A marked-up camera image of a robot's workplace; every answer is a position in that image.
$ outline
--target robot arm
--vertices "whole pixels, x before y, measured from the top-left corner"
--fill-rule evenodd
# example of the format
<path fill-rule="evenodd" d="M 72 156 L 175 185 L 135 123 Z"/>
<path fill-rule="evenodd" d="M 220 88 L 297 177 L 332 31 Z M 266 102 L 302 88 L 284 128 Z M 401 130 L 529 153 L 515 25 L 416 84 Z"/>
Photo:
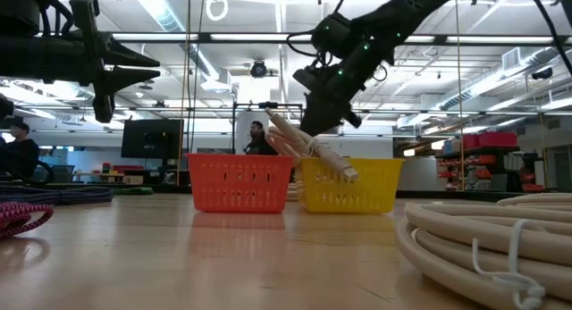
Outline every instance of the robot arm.
<path fill-rule="evenodd" d="M 361 120 L 349 102 L 359 90 L 365 90 L 382 61 L 393 65 L 393 53 L 412 35 L 433 11 L 449 0 L 391 0 L 377 10 L 354 20 L 339 13 L 324 18 L 312 33 L 312 45 L 318 53 L 331 53 L 341 61 L 318 67 L 319 61 L 294 73 L 294 79 L 309 91 L 307 110 L 300 128 L 311 136 L 341 123 L 354 127 Z M 561 0 L 572 21 L 572 0 Z"/>
<path fill-rule="evenodd" d="M 3 23 L 0 29 L 0 76 L 43 80 L 45 83 L 73 81 L 82 87 L 93 84 L 96 119 L 110 122 L 114 115 L 115 92 L 160 75 L 159 71 L 124 69 L 118 65 L 151 68 L 160 63 L 122 46 L 111 33 L 99 32 L 97 0 L 71 0 L 72 21 L 63 26 L 62 35 L 37 37 L 39 15 L 42 13 L 45 20 L 47 7 L 57 4 L 55 1 L 0 0 L 0 21 Z M 56 10 L 67 11 L 61 4 Z M 68 32 L 74 22 L 78 30 Z M 105 65 L 114 68 L 107 70 Z M 0 119 L 10 114 L 13 114 L 13 104 L 0 96 Z"/>

